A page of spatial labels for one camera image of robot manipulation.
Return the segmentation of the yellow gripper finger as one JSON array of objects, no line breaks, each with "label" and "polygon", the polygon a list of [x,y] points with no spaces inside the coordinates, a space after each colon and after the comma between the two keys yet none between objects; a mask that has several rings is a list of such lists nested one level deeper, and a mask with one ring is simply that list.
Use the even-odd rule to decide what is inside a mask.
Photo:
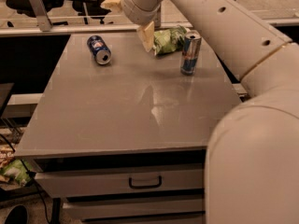
[{"label": "yellow gripper finger", "polygon": [[121,0],[105,0],[100,7],[111,12],[122,13]]},{"label": "yellow gripper finger", "polygon": [[136,29],[137,35],[146,52],[150,52],[154,43],[154,22],[141,25]]}]

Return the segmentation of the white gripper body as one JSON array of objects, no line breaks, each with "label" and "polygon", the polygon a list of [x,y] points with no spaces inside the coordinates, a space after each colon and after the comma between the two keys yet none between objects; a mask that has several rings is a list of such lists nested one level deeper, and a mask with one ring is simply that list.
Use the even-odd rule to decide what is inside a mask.
[{"label": "white gripper body", "polygon": [[134,24],[146,25],[154,20],[163,0],[121,0],[124,15]]}]

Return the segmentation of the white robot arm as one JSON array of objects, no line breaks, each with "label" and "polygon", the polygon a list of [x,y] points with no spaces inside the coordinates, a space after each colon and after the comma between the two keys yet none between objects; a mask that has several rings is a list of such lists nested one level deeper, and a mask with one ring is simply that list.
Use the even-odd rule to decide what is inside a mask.
[{"label": "white robot arm", "polygon": [[[163,0],[106,0],[135,24]],[[249,100],[206,149],[206,224],[299,224],[299,46],[234,0],[170,0],[239,79]]]}]

